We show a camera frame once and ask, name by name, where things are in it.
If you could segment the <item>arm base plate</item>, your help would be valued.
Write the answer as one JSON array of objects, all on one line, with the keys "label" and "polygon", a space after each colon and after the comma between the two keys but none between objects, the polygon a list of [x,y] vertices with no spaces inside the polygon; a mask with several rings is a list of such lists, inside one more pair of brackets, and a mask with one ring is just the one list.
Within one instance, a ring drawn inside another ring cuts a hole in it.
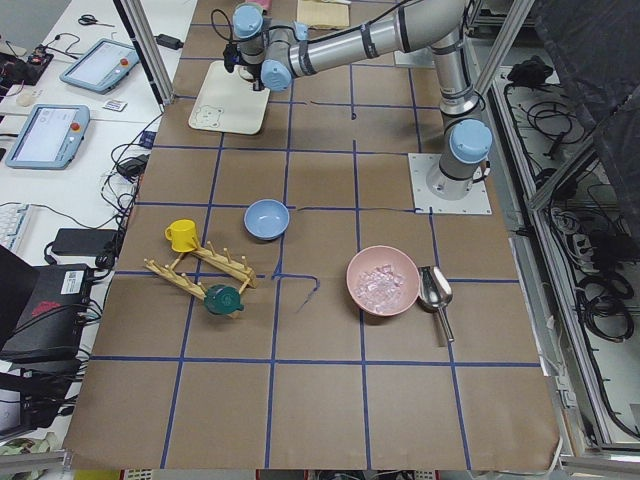
[{"label": "arm base plate", "polygon": [[414,210],[419,214],[491,215],[481,168],[467,180],[452,180],[440,170],[440,154],[408,155]]},{"label": "arm base plate", "polygon": [[394,63],[401,68],[435,68],[435,61],[429,48],[422,48],[413,52],[395,51]]}]

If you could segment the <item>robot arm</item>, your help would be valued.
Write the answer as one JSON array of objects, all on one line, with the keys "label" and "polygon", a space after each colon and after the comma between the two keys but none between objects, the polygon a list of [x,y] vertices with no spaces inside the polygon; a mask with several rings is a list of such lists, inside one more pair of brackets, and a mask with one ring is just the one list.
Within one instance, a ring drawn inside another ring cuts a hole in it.
[{"label": "robot arm", "polygon": [[226,16],[223,53],[227,71],[245,68],[256,90],[281,92],[294,80],[390,55],[397,67],[421,67],[428,58],[440,93],[444,136],[480,117],[483,99],[465,55],[466,1],[397,1],[376,17],[311,37],[300,21],[266,15],[257,2],[243,2]]}]

